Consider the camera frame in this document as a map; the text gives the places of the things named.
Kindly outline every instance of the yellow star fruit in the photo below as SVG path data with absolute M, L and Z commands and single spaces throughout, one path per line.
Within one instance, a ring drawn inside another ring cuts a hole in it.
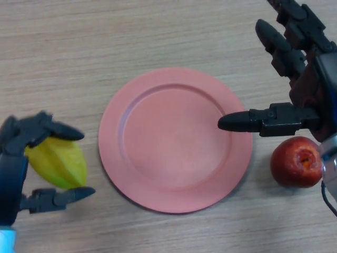
M 25 155 L 32 168 L 54 186 L 71 189 L 86 185 L 86 161 L 74 141 L 49 137 L 34 148 L 26 148 Z

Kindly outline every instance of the table surface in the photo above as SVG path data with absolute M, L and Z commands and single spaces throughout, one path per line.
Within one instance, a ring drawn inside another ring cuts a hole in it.
M 306 3 L 327 26 L 328 37 L 337 38 L 337 2 Z M 82 129 L 88 184 L 97 189 L 65 212 L 20 213 L 17 252 L 334 252 L 336 218 L 319 185 L 293 192 L 271 178 L 271 152 L 286 138 L 254 134 L 241 186 L 186 216 L 134 206 L 103 174 L 97 151 L 102 113 L 119 88 L 149 70 L 182 66 L 207 72 L 246 108 L 289 101 L 287 79 L 270 65 L 255 34 L 259 18 L 283 31 L 265 0 L 1 0 L 1 119 L 44 109 Z M 40 187 L 48 184 L 29 170 L 24 191 Z

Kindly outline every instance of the wooden table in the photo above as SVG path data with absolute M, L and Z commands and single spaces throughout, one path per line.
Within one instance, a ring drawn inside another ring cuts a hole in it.
M 337 2 L 307 0 L 337 40 Z M 247 108 L 289 101 L 289 85 L 270 65 L 255 34 L 265 0 L 2 0 L 0 116 L 41 109 L 82 129 L 94 197 L 66 212 L 19 214 L 18 253 L 335 252 L 337 221 L 320 187 L 288 191 L 269 172 L 271 152 L 286 138 L 254 134 L 247 176 L 231 195 L 187 216 L 144 211 L 103 174 L 97 130 L 113 94 L 146 71 L 190 67 L 226 83 Z M 307 131 L 299 134 L 310 137 Z M 24 191 L 49 186 L 29 170 Z

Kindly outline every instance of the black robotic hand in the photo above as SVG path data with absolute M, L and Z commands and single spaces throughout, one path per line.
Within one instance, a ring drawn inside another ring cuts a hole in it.
M 291 103 L 269 109 L 238 112 L 219 119 L 218 127 L 236 132 L 259 132 L 262 137 L 294 135 L 309 129 L 323 142 L 337 133 L 337 46 L 325 35 L 324 24 L 305 4 L 268 0 L 285 27 L 282 36 L 264 20 L 256 33 L 280 76 L 288 77 Z
M 67 204 L 95 192 L 91 187 L 81 187 L 63 193 L 55 189 L 37 189 L 30 197 L 22 193 L 28 167 L 24 150 L 26 146 L 39 145 L 48 137 L 76 141 L 84 138 L 84 134 L 53 121 L 44 111 L 20 120 L 10 116 L 3 123 L 0 129 L 0 226 L 11 226 L 22 210 L 30 213 L 63 210 Z

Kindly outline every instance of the plate center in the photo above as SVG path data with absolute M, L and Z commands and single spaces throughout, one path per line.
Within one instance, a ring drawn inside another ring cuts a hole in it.
M 206 180 L 231 145 L 230 133 L 217 128 L 221 111 L 192 87 L 150 92 L 126 116 L 121 148 L 136 170 L 161 187 L 186 188 Z

